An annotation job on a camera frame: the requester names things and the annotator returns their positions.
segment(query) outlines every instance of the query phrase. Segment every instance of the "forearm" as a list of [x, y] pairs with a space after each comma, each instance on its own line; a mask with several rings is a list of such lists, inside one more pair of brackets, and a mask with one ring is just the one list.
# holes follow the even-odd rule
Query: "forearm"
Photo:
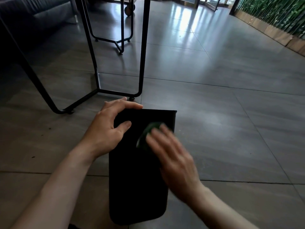
[[203, 185], [189, 206], [210, 229], [258, 229]]
[[59, 164], [12, 229], [67, 229], [79, 190], [93, 160], [75, 147]]

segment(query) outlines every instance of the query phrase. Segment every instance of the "hand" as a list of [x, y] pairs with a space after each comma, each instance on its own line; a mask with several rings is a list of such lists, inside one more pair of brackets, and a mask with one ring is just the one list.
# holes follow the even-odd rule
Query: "hand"
[[126, 97], [110, 102], [105, 101], [105, 105], [96, 114], [78, 144], [90, 158], [96, 159], [113, 150], [123, 138], [124, 133], [131, 127], [130, 121], [125, 121], [116, 128], [113, 126], [115, 117], [125, 108], [141, 109], [143, 105], [129, 102]]
[[203, 187], [193, 157], [164, 124], [160, 130], [152, 129], [146, 142], [161, 162], [161, 174], [167, 186], [180, 200], [191, 205]]

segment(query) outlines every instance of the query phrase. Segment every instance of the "planter box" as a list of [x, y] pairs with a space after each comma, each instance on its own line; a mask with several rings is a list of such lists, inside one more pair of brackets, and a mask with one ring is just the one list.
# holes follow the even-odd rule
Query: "planter box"
[[243, 22], [253, 26], [255, 29], [276, 40], [283, 46], [286, 46], [289, 49], [305, 56], [305, 40], [294, 37], [293, 35], [288, 34], [285, 31], [280, 30], [273, 25], [270, 25], [241, 10], [236, 10], [234, 15]]

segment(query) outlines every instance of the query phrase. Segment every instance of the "leather cushion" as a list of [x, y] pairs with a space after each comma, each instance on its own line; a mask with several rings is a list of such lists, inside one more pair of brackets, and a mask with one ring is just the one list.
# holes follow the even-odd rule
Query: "leather cushion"
[[0, 15], [7, 22], [28, 18], [70, 0], [0, 0]]

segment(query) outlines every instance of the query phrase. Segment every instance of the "green sponge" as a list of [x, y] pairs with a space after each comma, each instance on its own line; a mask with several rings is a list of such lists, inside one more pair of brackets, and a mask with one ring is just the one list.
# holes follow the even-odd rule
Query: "green sponge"
[[147, 127], [144, 129], [143, 133], [141, 134], [141, 136], [139, 137], [139, 139], [138, 139], [138, 141], [137, 141], [137, 146], [136, 146], [136, 147], [139, 148], [139, 149], [143, 149], [144, 151], [146, 151], [147, 154], [148, 154], [149, 156], [154, 157], [153, 159], [156, 159], [157, 157], [156, 157], [156, 155], [154, 154], [154, 152], [151, 150], [151, 148], [149, 147], [149, 145], [146, 143], [146, 136], [147, 136], [148, 133], [151, 132], [151, 130], [152, 130], [153, 128], [159, 129], [160, 126], [161, 126], [161, 124], [163, 124], [163, 122], [152, 122], [152, 123], [149, 123], [149, 124], [147, 125]]

